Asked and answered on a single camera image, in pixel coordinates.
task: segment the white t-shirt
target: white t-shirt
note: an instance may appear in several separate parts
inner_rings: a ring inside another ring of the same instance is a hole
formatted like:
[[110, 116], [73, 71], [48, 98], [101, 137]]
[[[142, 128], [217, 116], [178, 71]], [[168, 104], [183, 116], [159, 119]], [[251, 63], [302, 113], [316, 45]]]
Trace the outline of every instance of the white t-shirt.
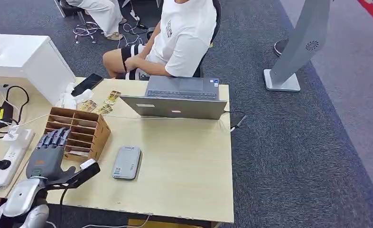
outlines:
[[172, 76], [192, 77], [207, 52], [216, 27], [212, 0], [189, 0], [178, 4], [164, 0], [160, 30], [147, 56], [166, 65]]

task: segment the person's hand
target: person's hand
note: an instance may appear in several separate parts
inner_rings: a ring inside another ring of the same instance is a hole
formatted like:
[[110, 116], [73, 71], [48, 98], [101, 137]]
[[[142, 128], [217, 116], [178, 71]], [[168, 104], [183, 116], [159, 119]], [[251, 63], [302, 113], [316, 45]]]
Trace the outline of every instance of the person's hand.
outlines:
[[136, 56], [133, 56], [133, 57], [130, 57], [130, 58], [127, 58], [125, 60], [125, 66], [126, 66], [126, 71], [127, 72], [130, 72], [131, 70], [137, 68], [136, 66], [136, 63], [138, 61], [140, 57], [138, 57], [137, 55]]

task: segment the tissue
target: tissue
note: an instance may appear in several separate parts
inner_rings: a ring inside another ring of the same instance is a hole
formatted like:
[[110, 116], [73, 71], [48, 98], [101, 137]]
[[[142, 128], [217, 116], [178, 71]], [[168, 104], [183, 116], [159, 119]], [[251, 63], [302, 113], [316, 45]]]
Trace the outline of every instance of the tissue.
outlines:
[[82, 94], [73, 97], [74, 83], [69, 83], [66, 91], [59, 96], [59, 101], [55, 107], [76, 109], [76, 105], [91, 99], [94, 93], [90, 89], [86, 89]]

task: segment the black shorts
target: black shorts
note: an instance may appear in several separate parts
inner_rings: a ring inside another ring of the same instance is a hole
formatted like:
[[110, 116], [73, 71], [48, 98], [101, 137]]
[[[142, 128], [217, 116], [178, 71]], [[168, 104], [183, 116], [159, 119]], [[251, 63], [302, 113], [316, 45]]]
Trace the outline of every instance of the black shorts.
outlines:
[[[128, 58], [139, 54], [144, 49], [144, 47], [145, 45], [139, 44], [121, 48], [122, 63], [124, 65], [125, 71], [127, 71], [125, 61]], [[148, 78], [149, 75], [139, 68], [133, 69], [125, 75], [125, 79], [128, 80], [148, 80]]]

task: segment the laptop keyboard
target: laptop keyboard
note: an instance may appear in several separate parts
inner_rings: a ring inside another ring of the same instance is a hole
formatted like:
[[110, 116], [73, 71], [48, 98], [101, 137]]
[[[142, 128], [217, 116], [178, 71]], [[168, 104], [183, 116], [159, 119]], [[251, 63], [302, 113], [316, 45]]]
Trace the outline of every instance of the laptop keyboard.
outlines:
[[148, 96], [195, 100], [216, 100], [216, 93], [149, 90]]

